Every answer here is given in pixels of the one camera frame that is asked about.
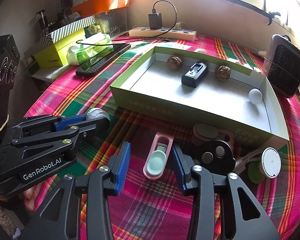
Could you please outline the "person's hand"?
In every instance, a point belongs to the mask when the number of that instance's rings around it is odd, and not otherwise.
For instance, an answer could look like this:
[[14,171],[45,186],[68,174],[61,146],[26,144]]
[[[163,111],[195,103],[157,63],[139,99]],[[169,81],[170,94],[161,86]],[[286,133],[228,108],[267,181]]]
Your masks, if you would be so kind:
[[23,192],[25,207],[34,212],[36,210],[36,198],[38,196],[38,189],[36,186]]

